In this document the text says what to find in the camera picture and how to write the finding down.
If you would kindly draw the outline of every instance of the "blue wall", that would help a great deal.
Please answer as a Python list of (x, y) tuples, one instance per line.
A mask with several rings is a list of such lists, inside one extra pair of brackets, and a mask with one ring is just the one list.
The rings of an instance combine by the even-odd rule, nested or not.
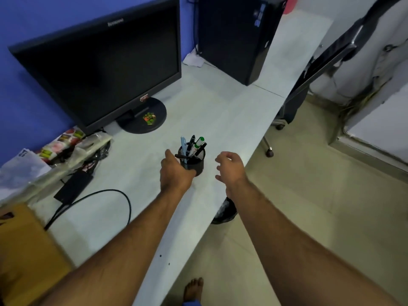
[[(14, 59), (7, 46), (151, 0), (0, 0), (0, 166), (36, 150), (73, 121)], [(193, 8), (180, 1), (181, 57), (192, 50)]]

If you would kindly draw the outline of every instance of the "green marker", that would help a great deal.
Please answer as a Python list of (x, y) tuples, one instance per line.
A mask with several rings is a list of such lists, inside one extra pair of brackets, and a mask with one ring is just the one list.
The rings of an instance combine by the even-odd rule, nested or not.
[(197, 142), (194, 144), (193, 147), (191, 147), (190, 152), (188, 153), (189, 156), (192, 156), (193, 154), (196, 153), (198, 147), (200, 147), (204, 143), (204, 138), (201, 136)]

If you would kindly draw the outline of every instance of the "chair wheel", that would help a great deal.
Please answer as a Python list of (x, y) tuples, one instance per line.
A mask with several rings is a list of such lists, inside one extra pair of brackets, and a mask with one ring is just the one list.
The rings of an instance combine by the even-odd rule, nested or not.
[(273, 157), (273, 150), (268, 149), (265, 154), (266, 154), (266, 156), (267, 156), (268, 158), (272, 158), (272, 157)]

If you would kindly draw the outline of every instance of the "person's left arm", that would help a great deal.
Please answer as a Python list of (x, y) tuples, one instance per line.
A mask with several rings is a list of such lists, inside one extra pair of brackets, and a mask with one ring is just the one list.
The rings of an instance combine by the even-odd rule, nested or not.
[(166, 150), (160, 194), (123, 231), (35, 305), (132, 305), (164, 231), (195, 170), (185, 170)]

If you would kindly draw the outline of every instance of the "black mesh pen holder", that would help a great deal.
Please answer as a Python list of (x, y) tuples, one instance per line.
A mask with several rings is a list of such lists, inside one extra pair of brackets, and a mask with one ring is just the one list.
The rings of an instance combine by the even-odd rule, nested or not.
[[(183, 154), (182, 148), (180, 147), (178, 154)], [(196, 177), (200, 175), (204, 169), (204, 158), (205, 158), (205, 149), (200, 152), (198, 156), (193, 156), (190, 159), (186, 159), (187, 163), (184, 162), (183, 159), (180, 160), (180, 164), (186, 170), (195, 170)]]

